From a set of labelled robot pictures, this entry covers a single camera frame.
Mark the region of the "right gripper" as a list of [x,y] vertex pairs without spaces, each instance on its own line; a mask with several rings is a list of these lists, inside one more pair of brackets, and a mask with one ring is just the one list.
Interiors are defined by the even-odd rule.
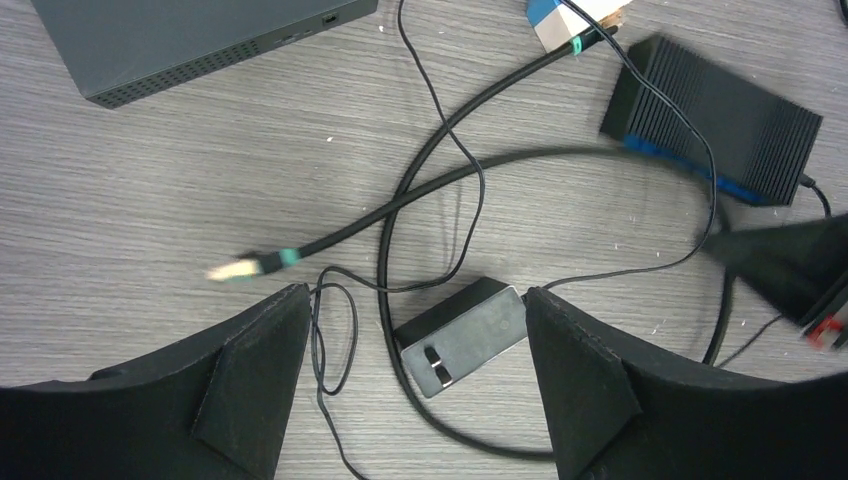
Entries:
[[847,217],[712,234],[703,249],[818,348],[847,345]]

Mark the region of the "black power adapter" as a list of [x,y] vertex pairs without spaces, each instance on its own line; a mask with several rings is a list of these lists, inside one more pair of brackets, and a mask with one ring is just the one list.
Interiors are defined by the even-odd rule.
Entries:
[[527,336],[518,290],[481,277],[394,330],[403,365],[432,398]]

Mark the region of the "black network switch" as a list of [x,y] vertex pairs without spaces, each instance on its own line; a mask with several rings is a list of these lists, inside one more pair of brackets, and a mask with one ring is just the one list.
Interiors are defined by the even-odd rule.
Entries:
[[821,115],[661,34],[632,45],[628,57],[705,139],[697,140],[626,68],[601,122],[602,134],[702,176],[714,163],[719,190],[749,205],[792,203]]

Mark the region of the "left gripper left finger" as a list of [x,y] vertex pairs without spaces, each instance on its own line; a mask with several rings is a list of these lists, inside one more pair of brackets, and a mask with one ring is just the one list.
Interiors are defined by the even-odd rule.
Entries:
[[1,391],[5,479],[271,479],[311,320],[295,284],[76,382]]

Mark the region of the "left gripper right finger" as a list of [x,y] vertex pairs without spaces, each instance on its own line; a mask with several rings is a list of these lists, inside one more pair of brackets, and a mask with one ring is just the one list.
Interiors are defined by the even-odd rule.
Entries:
[[547,290],[526,326],[562,479],[843,479],[847,377],[780,382],[680,356]]

